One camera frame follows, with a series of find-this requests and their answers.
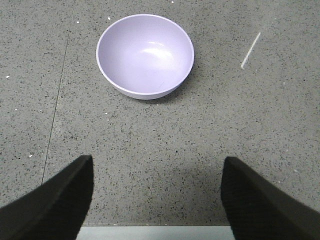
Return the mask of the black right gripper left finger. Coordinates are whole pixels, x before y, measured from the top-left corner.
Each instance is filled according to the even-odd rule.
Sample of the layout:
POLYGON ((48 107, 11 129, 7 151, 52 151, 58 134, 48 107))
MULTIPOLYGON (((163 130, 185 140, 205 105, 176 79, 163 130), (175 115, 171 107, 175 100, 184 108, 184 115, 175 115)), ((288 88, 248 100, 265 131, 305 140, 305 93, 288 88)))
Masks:
POLYGON ((93 158, 82 155, 0 209, 2 240, 75 240, 94 191, 93 158))

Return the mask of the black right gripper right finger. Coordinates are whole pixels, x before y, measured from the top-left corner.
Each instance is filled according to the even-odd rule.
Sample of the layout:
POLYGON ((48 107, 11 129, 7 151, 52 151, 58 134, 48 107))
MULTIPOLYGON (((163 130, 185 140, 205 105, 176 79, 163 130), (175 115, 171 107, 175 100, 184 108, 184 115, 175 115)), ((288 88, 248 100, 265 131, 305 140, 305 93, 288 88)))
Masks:
POLYGON ((221 200, 237 240, 318 240, 320 214, 236 157, 224 160, 221 200))

